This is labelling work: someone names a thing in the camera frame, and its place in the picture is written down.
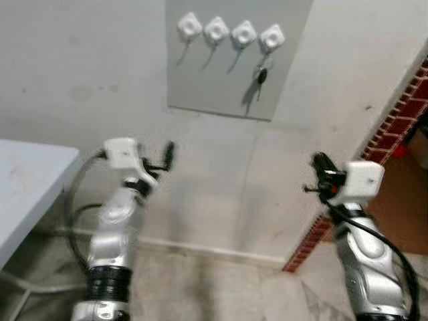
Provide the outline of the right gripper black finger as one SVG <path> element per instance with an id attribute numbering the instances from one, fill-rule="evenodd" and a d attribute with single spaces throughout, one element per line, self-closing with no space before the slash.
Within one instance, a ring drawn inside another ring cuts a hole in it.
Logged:
<path id="1" fill-rule="evenodd" d="M 336 174 L 336 165 L 324 152 L 315 152 L 312 154 L 311 166 L 315 175 L 334 175 Z"/>

